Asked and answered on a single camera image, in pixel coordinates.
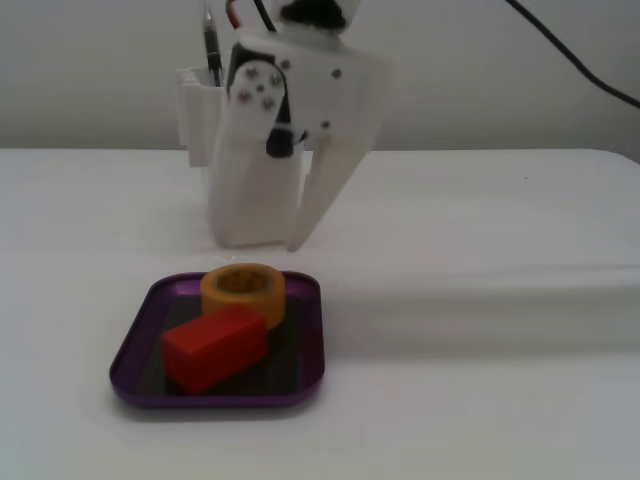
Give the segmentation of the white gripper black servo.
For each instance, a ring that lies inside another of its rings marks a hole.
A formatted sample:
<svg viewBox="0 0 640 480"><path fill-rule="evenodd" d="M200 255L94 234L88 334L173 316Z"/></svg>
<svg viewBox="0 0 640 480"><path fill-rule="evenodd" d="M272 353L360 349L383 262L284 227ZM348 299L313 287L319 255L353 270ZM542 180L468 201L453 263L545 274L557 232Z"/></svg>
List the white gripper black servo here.
<svg viewBox="0 0 640 480"><path fill-rule="evenodd" d="M234 45L214 149L219 244L284 238L289 164L268 150L311 138L311 166L286 239L299 250L370 152L393 83L385 59L308 29L243 35Z"/></svg>

